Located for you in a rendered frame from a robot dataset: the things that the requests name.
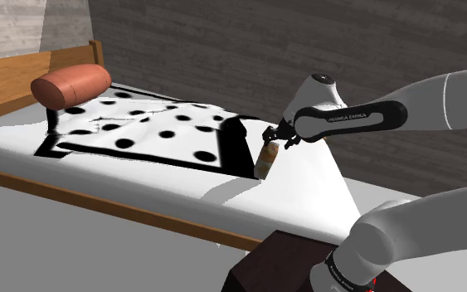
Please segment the orange and white bottle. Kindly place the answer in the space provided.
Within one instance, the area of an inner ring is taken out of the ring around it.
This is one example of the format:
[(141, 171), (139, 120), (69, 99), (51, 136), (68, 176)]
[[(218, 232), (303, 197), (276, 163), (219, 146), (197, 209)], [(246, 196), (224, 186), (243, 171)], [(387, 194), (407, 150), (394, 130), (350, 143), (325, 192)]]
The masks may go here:
[(263, 146), (254, 167), (254, 176), (265, 180), (279, 152), (279, 145), (275, 142), (269, 142)]

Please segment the white black dotted blanket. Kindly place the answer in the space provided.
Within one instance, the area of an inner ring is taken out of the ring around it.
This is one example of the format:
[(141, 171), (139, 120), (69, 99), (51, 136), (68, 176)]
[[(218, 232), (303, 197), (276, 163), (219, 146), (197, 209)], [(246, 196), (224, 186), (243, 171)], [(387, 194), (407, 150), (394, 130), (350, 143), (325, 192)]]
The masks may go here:
[(216, 105), (154, 99), (113, 88), (81, 105), (46, 112), (39, 157), (88, 153), (252, 178), (245, 116)]

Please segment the dark robot stand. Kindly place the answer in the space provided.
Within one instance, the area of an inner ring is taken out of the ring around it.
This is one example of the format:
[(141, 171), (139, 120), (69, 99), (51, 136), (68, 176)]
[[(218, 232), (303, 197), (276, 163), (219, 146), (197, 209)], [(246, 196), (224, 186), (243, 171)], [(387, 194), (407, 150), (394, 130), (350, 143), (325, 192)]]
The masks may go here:
[(234, 265), (221, 292), (313, 292), (310, 269), (336, 246), (274, 231)]

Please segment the wooden bed with white mattress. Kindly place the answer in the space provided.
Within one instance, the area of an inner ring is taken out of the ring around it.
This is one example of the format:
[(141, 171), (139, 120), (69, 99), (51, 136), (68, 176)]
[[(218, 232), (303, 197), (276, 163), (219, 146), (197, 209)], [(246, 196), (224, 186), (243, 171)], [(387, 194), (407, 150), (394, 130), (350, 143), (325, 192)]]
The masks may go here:
[[(49, 109), (31, 82), (81, 64), (104, 67), (99, 41), (0, 58), (1, 187), (245, 250), (274, 231), (338, 244), (363, 213), (402, 198), (343, 178), (325, 142), (281, 150), (265, 180), (88, 153), (39, 157)], [(242, 123), (255, 162), (265, 122)]]

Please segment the reddish brown bolster pillow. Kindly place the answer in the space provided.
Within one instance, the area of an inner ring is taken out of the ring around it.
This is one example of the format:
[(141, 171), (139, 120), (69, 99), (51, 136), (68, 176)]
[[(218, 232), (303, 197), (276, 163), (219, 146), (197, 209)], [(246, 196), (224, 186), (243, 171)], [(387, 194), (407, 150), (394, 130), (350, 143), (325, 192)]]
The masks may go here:
[(103, 66), (81, 64), (36, 78), (31, 82), (31, 92), (49, 110), (64, 110), (94, 99), (111, 83), (111, 75)]

